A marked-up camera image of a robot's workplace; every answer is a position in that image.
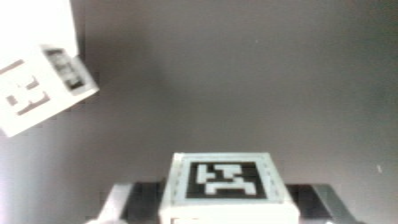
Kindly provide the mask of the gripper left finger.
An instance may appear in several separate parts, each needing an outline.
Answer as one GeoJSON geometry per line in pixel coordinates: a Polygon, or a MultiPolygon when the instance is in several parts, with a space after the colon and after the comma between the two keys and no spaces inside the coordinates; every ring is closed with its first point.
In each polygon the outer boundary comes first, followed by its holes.
{"type": "Polygon", "coordinates": [[[123,215],[129,207],[132,191],[132,183],[118,183],[113,186],[98,217],[88,221],[88,224],[129,224],[123,215]]]}

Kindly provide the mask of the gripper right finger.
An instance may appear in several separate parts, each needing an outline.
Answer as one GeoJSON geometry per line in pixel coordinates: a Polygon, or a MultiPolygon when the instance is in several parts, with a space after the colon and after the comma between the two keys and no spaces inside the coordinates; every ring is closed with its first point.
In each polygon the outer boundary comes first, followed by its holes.
{"type": "Polygon", "coordinates": [[[329,221],[333,224],[363,224],[352,215],[333,186],[329,184],[315,184],[313,189],[331,215],[329,221]]]}

